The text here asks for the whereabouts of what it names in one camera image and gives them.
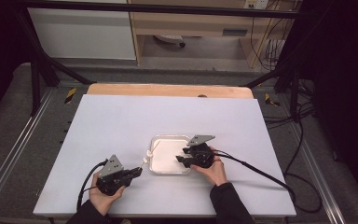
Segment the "gray carpet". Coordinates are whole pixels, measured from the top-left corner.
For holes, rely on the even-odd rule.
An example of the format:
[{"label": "gray carpet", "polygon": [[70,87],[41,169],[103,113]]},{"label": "gray carpet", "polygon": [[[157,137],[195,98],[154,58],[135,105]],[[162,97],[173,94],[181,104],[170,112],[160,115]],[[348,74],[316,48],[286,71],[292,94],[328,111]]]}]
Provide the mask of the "gray carpet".
[{"label": "gray carpet", "polygon": [[[85,77],[101,82],[222,84],[228,86],[247,83],[254,76],[230,72],[144,71],[142,69],[134,71],[78,68],[76,71]],[[4,161],[6,154],[10,151],[29,118],[32,100],[29,83],[29,69],[20,67],[16,71],[7,95],[0,104],[0,164]],[[64,140],[64,130],[70,128],[68,121],[72,120],[81,95],[87,91],[87,87],[77,88],[71,104],[65,105],[63,101],[69,90],[70,87],[59,87],[55,91],[45,115],[34,130],[32,138],[0,193],[0,217],[32,219],[34,223],[37,220],[44,220],[43,217],[32,214],[37,202],[36,193],[43,188],[47,180],[49,170],[60,150],[60,141]],[[285,116],[282,107],[266,105],[264,97],[264,93],[255,93],[263,115]],[[324,139],[324,133],[316,118],[304,119],[304,132],[343,216],[348,223],[358,223],[358,186],[351,173],[345,164],[332,159],[330,147]],[[269,134],[280,166],[284,169],[296,149],[297,141],[289,125],[271,129]],[[309,172],[300,155],[293,164],[291,172],[310,181]],[[317,205],[317,198],[308,186],[290,177],[287,182],[296,192],[299,205],[307,208],[314,208]],[[297,216],[291,217],[289,220],[291,223],[329,223],[324,210],[317,214],[297,211]]]}]

